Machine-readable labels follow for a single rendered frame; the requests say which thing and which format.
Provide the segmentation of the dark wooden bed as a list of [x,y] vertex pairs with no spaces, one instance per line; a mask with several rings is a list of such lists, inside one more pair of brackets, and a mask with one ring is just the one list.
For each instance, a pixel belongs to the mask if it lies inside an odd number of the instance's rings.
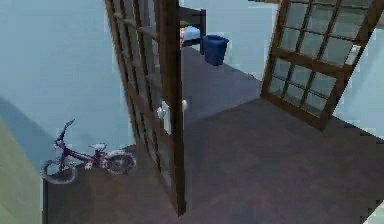
[[181,47],[190,47],[194,45],[200,46],[200,54],[204,54],[203,37],[206,35],[206,10],[192,9],[180,6],[178,8],[179,26],[180,29],[187,26],[194,26],[200,30],[200,38],[189,41],[183,41],[180,37]]

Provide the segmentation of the brown glazed room door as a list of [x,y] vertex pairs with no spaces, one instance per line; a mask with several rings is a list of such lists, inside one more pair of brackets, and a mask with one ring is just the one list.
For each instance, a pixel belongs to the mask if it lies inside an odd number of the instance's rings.
[[281,0],[261,98],[324,129],[383,12],[384,0]]
[[[104,0],[135,145],[174,211],[186,212],[178,0]],[[162,101],[169,118],[160,119]]]

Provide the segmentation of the silver round door knob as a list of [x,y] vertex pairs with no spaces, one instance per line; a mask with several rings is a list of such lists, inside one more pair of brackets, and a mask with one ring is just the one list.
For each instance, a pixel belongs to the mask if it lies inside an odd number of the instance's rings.
[[157,115],[160,119],[168,119],[169,118],[169,105],[166,101],[162,101],[160,106],[157,109]]

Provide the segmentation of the pale blue pillow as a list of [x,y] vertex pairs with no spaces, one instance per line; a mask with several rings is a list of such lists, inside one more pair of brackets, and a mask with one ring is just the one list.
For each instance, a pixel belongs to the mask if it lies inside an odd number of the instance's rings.
[[180,29],[180,37],[183,41],[200,38],[200,30],[194,26],[187,26]]

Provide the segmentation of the blue waste bin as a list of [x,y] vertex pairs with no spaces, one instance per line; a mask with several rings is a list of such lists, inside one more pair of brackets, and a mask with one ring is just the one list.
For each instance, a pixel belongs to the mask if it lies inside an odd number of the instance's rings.
[[218,35],[203,37],[204,57],[208,64],[219,66],[223,64],[229,40]]

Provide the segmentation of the red children's bicycle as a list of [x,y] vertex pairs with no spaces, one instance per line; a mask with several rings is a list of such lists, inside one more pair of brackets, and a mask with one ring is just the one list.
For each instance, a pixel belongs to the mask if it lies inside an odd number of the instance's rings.
[[49,183],[56,185],[70,184],[78,177],[77,165],[72,159],[82,161],[85,170],[101,168],[112,175],[126,175],[136,165],[136,157],[127,149],[117,149],[106,152],[106,143],[90,144],[94,150],[92,155],[80,153],[67,147],[64,137],[66,130],[74,123],[74,119],[65,123],[60,135],[54,140],[52,147],[60,150],[56,159],[45,161],[40,168],[41,176]]

